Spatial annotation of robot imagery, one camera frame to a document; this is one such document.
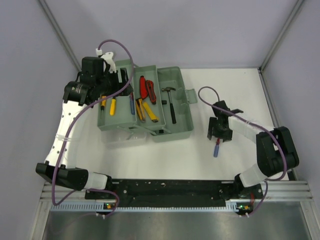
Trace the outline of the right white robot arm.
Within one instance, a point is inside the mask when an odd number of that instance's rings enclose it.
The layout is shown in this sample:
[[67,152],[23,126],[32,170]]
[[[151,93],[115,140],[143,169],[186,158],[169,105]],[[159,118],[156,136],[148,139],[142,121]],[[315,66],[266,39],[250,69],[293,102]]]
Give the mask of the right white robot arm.
[[230,142],[233,132],[241,134],[256,145],[256,163],[237,174],[233,181],[233,192],[245,198],[260,182],[278,173],[297,167],[298,153],[287,127],[263,127],[254,120],[246,120],[240,109],[231,110],[224,100],[211,106],[214,117],[209,118],[207,138]]

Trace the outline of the green cantilever tool box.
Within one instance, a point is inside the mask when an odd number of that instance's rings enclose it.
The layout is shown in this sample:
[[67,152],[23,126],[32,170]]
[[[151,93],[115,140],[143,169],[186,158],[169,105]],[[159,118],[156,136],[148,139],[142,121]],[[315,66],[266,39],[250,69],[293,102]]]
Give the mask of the green cantilever tool box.
[[[97,126],[101,130],[101,140],[105,144],[116,144],[127,141],[138,141],[151,136],[154,142],[168,142],[183,140],[190,137],[194,130],[190,105],[197,103],[194,89],[186,89],[181,69],[178,66],[158,68],[155,65],[135,67],[131,70],[131,63],[128,59],[119,60],[116,63],[119,82],[122,83],[120,68],[126,68],[128,77],[133,74],[131,86],[133,87],[133,97],[135,115],[131,114],[130,97],[116,96],[116,110],[114,116],[110,115],[110,105],[112,98],[106,102],[103,117],[100,118],[101,110],[98,111]],[[150,80],[154,84],[156,104],[152,104],[149,96],[142,99],[140,95],[140,76]],[[176,91],[171,91],[172,102],[175,111],[176,124],[172,123],[170,102],[167,92],[162,88],[173,87]],[[141,122],[136,109],[136,99],[147,102],[153,113],[159,118],[158,122],[152,122],[146,110],[145,122]],[[167,104],[162,105],[161,100],[166,100]],[[158,130],[165,127],[170,130],[170,134],[158,134]]]

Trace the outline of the small red utility knife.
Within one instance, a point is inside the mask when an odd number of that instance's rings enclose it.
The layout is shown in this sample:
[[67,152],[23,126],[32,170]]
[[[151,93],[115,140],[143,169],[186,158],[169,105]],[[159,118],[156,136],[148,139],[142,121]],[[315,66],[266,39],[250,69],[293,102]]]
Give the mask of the small red utility knife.
[[146,85],[146,79],[143,75],[139,78],[139,91],[140,91],[140,97],[144,100],[148,97],[148,90]]

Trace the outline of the blue red precision screwdriver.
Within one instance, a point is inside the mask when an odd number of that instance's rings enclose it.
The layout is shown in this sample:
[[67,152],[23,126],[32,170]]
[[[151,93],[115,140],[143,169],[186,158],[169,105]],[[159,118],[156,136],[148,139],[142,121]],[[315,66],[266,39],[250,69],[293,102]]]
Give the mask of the blue red precision screwdriver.
[[130,93],[129,100],[130,100],[130,113],[132,115],[135,115],[135,101],[134,101],[134,93],[133,92]]

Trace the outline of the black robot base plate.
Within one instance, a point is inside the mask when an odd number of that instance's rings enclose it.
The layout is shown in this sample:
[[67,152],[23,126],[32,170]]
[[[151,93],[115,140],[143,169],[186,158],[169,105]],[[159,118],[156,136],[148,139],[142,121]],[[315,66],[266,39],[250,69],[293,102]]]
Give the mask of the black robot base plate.
[[201,200],[256,200],[263,196],[260,184],[244,188],[232,180],[113,179],[107,181],[105,189],[116,193],[122,205],[125,202],[172,203],[175,200],[195,200],[197,203]]

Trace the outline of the large red utility knife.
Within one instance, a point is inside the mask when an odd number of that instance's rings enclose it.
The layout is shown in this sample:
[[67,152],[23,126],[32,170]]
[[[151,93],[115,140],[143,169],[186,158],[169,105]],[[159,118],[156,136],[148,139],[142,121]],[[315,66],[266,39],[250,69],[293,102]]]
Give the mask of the large red utility knife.
[[154,91],[154,83],[151,80],[146,80],[145,84],[150,102],[155,105],[157,103],[157,97]]

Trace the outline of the yellow utility knife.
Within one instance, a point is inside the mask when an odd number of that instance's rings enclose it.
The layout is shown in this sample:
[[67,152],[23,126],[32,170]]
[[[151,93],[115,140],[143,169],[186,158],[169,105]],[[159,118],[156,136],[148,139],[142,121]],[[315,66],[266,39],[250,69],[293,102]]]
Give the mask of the yellow utility knife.
[[157,123],[159,121],[159,118],[153,113],[152,109],[150,108],[150,106],[148,105],[147,102],[143,102],[142,103],[147,115],[149,116],[150,120],[153,122],[153,123]]

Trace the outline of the black handle hammer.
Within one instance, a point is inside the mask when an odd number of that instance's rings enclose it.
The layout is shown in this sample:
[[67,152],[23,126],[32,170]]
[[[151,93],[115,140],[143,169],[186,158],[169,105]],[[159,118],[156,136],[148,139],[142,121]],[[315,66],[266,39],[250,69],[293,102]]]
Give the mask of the black handle hammer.
[[174,87],[165,87],[165,88],[162,88],[161,91],[167,92],[167,94],[168,94],[172,123],[176,124],[177,123],[176,114],[175,114],[175,109],[174,109],[172,95],[171,95],[171,91],[176,91],[176,89]]

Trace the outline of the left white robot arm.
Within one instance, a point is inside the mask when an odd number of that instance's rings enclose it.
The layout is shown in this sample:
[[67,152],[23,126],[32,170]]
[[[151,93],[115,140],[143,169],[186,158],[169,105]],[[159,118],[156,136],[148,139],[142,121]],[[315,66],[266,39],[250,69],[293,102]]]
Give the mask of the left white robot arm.
[[64,88],[62,113],[52,148],[35,171],[54,186],[75,191],[96,189],[97,194],[106,199],[114,191],[109,183],[111,178],[77,167],[78,142],[93,103],[101,96],[119,94],[125,86],[119,82],[111,53],[84,57],[81,65],[77,79]]

